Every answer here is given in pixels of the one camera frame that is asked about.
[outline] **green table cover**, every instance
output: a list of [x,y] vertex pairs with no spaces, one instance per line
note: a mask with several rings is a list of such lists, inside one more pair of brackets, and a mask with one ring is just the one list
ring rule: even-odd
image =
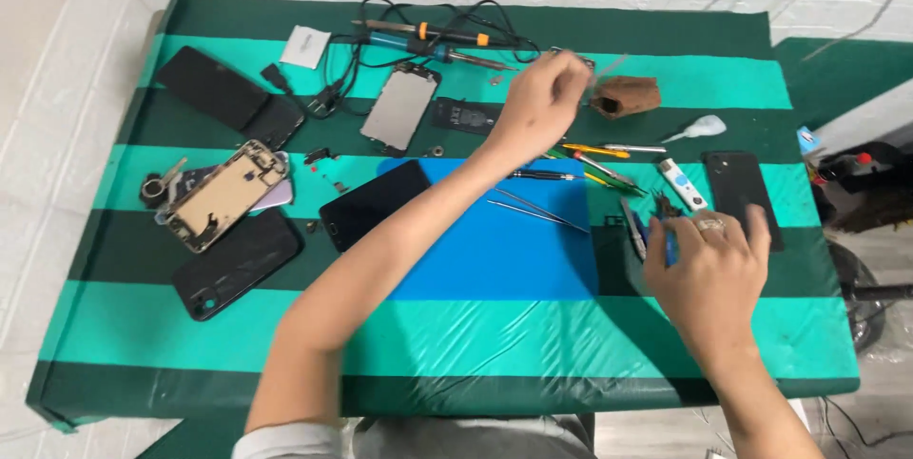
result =
[[[244,139],[202,115],[153,80],[184,45],[238,68],[265,87],[259,70],[277,61],[295,25],[345,33],[353,3],[288,0],[172,0],[107,169],[57,303],[32,378],[28,404],[61,428],[87,417],[209,417],[250,403],[272,331],[298,292],[337,253],[324,233],[305,235],[305,251],[212,320],[186,313],[170,275],[191,254],[152,213],[137,186],[182,156],[186,167],[221,163]],[[658,79],[663,103],[643,115],[607,121],[584,108],[567,137],[573,142],[652,145],[701,115],[720,116],[717,137],[668,145],[708,198],[700,154],[748,150],[758,156],[786,250],[770,257],[752,325],[765,365],[789,397],[854,391],[855,355],[835,270],[796,142],[797,123],[765,14],[506,7],[515,28],[542,49],[570,48],[598,63],[628,58],[614,73]],[[449,11],[413,8],[415,20],[440,22]],[[493,9],[482,10],[496,19]],[[371,15],[380,7],[370,10]],[[470,53],[511,61],[497,49]],[[349,46],[330,45],[339,72]],[[402,57],[368,48],[365,60]],[[508,81],[464,64],[436,65],[437,96],[504,102]],[[320,71],[289,67],[296,94],[308,101],[323,86]],[[353,112],[370,108],[388,68],[362,68],[350,93]],[[409,156],[443,146],[467,157],[483,137],[419,126]],[[297,198],[284,207],[301,231],[336,196],[328,179],[348,186],[373,178],[383,157],[358,130],[363,117],[337,112],[309,120],[285,146]],[[303,155],[328,146],[341,158]],[[648,190],[680,204],[653,163],[635,154],[610,163]],[[620,216],[617,193],[588,183],[592,244],[599,274],[593,300],[385,301],[346,351],[342,412],[380,414],[534,414],[707,404],[709,384],[656,301],[645,295],[641,265]],[[648,198],[631,199],[642,213]]]

